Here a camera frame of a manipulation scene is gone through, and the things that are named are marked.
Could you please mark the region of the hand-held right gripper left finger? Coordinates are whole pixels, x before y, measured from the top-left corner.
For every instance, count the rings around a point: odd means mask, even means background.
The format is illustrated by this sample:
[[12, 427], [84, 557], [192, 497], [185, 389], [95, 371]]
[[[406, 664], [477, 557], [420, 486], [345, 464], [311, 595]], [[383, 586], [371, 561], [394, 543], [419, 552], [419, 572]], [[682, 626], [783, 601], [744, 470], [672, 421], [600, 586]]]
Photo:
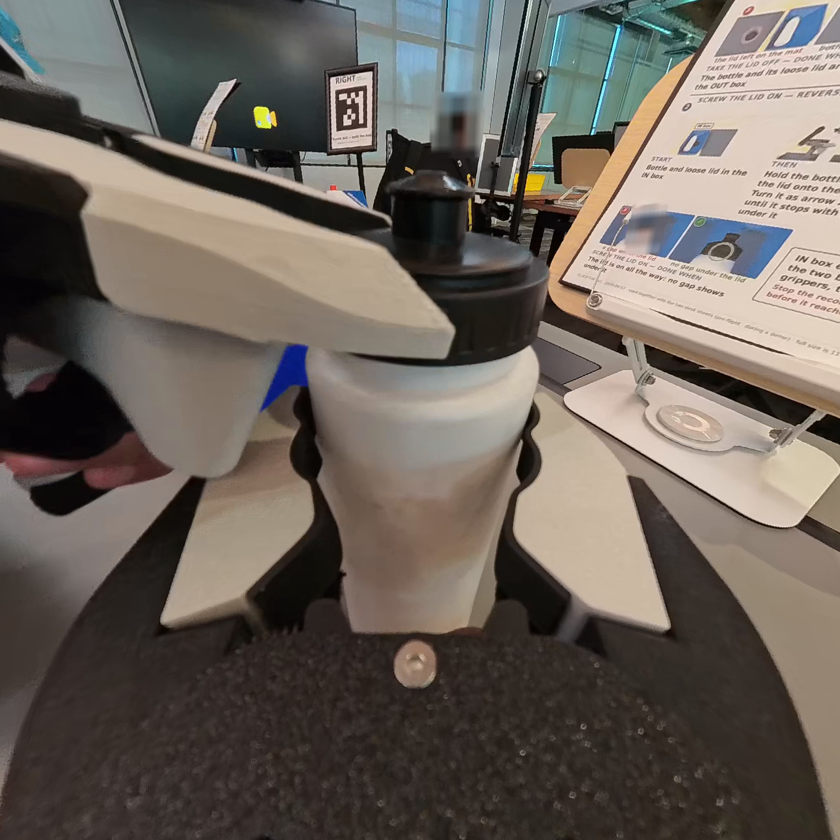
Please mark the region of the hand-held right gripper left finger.
[[237, 467], [206, 482], [161, 614], [169, 631], [240, 618], [252, 632], [294, 629], [338, 599], [341, 542], [318, 478], [308, 389], [258, 416]]

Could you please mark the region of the framed tag sign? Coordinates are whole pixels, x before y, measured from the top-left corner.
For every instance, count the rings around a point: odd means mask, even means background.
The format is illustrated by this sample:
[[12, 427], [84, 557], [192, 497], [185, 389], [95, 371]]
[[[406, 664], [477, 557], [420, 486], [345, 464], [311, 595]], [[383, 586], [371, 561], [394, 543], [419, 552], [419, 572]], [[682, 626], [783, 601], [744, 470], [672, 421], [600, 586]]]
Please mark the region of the framed tag sign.
[[325, 70], [328, 155], [377, 151], [378, 70], [376, 62]]

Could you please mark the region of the black bottle lid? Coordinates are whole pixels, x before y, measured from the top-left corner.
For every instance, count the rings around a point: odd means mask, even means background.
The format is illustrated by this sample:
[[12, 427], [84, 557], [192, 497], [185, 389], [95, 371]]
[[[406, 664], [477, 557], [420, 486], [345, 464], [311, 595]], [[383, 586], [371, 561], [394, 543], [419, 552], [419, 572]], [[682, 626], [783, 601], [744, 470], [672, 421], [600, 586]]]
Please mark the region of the black bottle lid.
[[392, 228], [364, 234], [383, 245], [455, 327], [443, 360], [369, 355], [392, 364], [463, 366], [529, 347], [542, 318], [549, 269], [529, 249], [467, 230], [467, 184], [418, 171], [390, 184]]

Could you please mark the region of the black tripod pole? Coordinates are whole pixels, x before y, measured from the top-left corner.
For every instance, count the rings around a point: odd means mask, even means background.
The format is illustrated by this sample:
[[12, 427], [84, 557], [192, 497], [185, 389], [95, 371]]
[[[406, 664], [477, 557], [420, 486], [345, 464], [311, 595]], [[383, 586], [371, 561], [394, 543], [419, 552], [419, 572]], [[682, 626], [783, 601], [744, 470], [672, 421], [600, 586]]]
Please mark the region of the black tripod pole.
[[511, 217], [509, 220], [508, 238], [514, 244], [517, 244], [519, 241], [519, 227], [522, 218], [522, 209], [527, 189], [528, 175], [531, 169], [532, 152], [534, 150], [534, 137], [537, 128], [537, 121], [543, 94], [544, 82], [545, 73], [543, 70], [538, 68], [528, 74], [528, 114], [521, 146], [517, 188], [514, 192]]

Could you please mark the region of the wooden desk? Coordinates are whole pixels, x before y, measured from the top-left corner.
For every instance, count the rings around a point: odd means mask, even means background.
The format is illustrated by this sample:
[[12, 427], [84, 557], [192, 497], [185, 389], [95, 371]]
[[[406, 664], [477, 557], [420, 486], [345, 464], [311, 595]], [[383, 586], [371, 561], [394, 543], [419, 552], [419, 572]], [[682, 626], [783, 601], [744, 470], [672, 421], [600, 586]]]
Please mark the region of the wooden desk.
[[[510, 234], [516, 197], [513, 193], [478, 192], [472, 203], [475, 233], [504, 237]], [[549, 265], [582, 206], [565, 206], [561, 193], [526, 192], [519, 217], [517, 242], [543, 256]]]

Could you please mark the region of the white document stand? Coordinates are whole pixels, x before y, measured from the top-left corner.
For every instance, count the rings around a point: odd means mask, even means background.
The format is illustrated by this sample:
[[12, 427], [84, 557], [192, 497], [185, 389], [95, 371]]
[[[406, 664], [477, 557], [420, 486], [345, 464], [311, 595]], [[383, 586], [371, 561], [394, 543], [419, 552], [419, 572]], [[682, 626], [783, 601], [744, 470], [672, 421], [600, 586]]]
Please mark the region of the white document stand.
[[838, 457], [805, 439], [822, 413], [791, 426], [759, 419], [648, 363], [629, 339], [628, 370], [569, 392], [565, 405], [725, 507], [758, 524], [791, 529], [838, 490]]

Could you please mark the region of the person's left hand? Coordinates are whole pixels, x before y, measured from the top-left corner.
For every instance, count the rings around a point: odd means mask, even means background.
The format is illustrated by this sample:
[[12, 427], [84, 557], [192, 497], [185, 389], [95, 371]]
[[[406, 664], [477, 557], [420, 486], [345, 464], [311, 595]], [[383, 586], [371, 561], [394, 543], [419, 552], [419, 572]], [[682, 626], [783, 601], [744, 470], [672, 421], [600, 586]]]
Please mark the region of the person's left hand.
[[2, 450], [2, 465], [23, 487], [52, 483], [81, 474], [88, 487], [112, 490], [167, 476], [172, 468], [154, 457], [135, 433], [92, 458], [64, 460]]

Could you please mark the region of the instruction sheet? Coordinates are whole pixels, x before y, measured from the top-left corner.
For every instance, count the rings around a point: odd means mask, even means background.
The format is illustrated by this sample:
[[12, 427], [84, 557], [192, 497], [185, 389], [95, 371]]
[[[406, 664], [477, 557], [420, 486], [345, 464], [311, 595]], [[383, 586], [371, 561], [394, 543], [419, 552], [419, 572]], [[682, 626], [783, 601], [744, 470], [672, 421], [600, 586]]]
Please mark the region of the instruction sheet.
[[838, 366], [838, 2], [730, 2], [563, 283]]

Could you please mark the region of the wooden clipboard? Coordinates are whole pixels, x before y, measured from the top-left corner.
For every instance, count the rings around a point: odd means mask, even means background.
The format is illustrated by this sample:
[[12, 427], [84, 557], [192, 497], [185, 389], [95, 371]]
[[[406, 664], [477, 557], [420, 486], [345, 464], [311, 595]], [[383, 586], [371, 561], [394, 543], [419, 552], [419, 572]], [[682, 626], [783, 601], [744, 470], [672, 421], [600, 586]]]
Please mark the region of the wooden clipboard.
[[207, 100], [192, 134], [190, 148], [209, 152], [217, 130], [217, 113], [239, 87], [238, 79], [220, 81]]
[[838, 372], [674, 321], [625, 301], [588, 305], [589, 293], [565, 286], [571, 263], [613, 199], [686, 73], [686, 59], [649, 92], [549, 266], [549, 296], [571, 316], [695, 362], [767, 392], [839, 417]]

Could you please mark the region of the large black screen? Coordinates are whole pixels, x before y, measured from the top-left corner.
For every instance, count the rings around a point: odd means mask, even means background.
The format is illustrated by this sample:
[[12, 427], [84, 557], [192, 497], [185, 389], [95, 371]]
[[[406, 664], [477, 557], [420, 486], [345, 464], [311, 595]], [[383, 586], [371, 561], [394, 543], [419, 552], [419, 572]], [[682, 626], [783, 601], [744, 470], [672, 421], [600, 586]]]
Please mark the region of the large black screen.
[[221, 82], [214, 144], [325, 152], [325, 72], [356, 65], [351, 7], [295, 1], [123, 1], [122, 18], [160, 135], [189, 144]]

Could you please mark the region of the blue plastic bin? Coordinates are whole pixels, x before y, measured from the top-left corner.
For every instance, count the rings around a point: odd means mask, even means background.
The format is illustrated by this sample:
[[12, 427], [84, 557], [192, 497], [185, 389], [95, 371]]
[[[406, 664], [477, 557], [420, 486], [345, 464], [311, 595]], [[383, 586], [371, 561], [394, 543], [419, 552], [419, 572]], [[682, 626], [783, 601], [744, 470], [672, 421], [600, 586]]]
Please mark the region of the blue plastic bin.
[[264, 412], [291, 387], [306, 387], [308, 385], [307, 353], [308, 347], [303, 344], [291, 344], [284, 349], [276, 372], [269, 384], [266, 397], [262, 402], [261, 412]]

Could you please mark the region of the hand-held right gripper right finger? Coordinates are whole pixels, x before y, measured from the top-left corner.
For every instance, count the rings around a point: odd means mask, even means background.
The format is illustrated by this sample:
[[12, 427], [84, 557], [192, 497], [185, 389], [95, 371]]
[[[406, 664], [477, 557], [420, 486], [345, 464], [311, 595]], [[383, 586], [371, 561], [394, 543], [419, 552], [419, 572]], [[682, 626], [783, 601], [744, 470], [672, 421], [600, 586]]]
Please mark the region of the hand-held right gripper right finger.
[[497, 594], [531, 630], [576, 641], [591, 620], [665, 635], [671, 622], [629, 476], [549, 393], [534, 396], [495, 559]]

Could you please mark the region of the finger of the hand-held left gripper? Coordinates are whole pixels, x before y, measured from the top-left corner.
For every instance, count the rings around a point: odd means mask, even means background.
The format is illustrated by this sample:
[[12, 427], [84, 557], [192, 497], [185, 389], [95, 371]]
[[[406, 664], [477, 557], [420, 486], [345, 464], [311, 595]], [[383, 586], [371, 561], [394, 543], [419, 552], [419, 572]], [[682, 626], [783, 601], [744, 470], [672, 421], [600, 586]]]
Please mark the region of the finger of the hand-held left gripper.
[[132, 314], [386, 358], [443, 360], [455, 337], [382, 245], [243, 199], [96, 193], [81, 222], [101, 293]]
[[307, 224], [343, 235], [391, 228], [388, 216], [328, 192], [237, 164], [214, 154], [132, 131], [117, 132], [111, 148], [20, 122], [2, 121], [2, 152], [70, 175], [103, 198], [148, 203], [171, 215], [175, 227], [199, 218], [272, 232]]

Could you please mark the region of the white plastic bottle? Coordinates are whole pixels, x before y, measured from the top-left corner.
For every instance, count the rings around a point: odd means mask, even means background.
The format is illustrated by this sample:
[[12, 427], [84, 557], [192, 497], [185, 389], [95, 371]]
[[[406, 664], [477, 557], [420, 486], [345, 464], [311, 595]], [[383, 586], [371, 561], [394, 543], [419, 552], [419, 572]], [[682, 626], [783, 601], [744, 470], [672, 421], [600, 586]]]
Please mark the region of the white plastic bottle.
[[533, 348], [461, 366], [310, 349], [307, 375], [318, 482], [339, 528], [352, 629], [466, 627], [538, 385]]

